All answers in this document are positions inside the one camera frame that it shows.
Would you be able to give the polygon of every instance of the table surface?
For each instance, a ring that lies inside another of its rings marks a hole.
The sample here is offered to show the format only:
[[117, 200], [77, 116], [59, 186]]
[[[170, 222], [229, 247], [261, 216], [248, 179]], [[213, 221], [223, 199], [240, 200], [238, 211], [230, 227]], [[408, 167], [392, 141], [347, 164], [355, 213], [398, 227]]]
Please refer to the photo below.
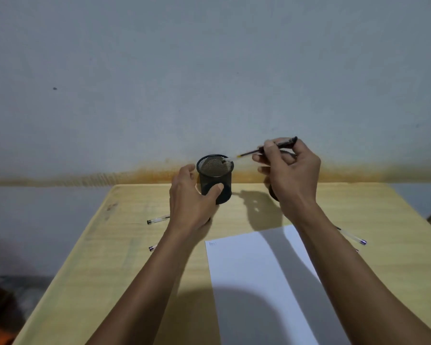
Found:
[[[206, 240], [290, 224], [263, 184], [232, 190]], [[385, 184], [319, 184], [318, 203], [335, 225], [368, 241], [358, 245], [361, 256], [431, 327], [431, 226]], [[84, 344], [163, 234], [167, 221], [147, 219], [168, 213], [169, 185], [113, 187], [14, 344]], [[155, 343], [220, 343], [204, 241], [173, 290]]]

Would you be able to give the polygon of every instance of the metal mesh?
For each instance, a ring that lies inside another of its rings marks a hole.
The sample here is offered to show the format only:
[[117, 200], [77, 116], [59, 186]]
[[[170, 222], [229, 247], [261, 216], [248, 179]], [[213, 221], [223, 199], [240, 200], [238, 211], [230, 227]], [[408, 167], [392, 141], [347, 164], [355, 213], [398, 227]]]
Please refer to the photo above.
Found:
[[222, 156], [208, 156], [198, 162], [197, 170], [207, 177], [222, 177], [232, 171], [232, 162], [222, 162]]

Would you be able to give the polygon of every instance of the sheet of paper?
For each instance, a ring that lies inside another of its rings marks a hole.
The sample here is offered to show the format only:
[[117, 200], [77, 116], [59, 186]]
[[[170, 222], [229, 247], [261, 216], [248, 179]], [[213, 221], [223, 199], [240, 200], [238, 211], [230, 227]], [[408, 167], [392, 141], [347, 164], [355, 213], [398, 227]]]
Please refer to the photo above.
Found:
[[206, 251], [222, 345], [350, 344], [292, 225]]

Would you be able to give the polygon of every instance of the wall stain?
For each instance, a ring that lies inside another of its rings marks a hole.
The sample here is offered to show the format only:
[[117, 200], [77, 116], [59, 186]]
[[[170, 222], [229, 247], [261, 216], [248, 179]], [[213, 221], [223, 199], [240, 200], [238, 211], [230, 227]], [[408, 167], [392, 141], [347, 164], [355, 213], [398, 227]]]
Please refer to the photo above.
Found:
[[[4, 178], [0, 186], [23, 187], [103, 187], [117, 184], [168, 184], [179, 170], [167, 162], [164, 167], [138, 168], [131, 172], [93, 173], [53, 179]], [[255, 167], [235, 167], [232, 183], [262, 183], [264, 176]], [[389, 167], [360, 165], [337, 166], [323, 163], [319, 176], [322, 183], [431, 183], [431, 166], [394, 165]]]

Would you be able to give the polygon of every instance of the pen holder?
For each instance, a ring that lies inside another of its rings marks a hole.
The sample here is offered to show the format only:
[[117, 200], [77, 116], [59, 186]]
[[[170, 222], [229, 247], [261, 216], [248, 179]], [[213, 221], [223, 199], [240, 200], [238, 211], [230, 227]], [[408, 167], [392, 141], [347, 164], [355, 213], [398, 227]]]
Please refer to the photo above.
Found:
[[233, 162], [222, 162], [225, 158], [227, 156], [220, 154], [207, 155], [196, 164], [201, 194], [206, 195], [214, 185], [223, 184], [223, 190], [217, 197], [216, 205], [227, 202], [232, 196], [232, 171], [235, 165]]

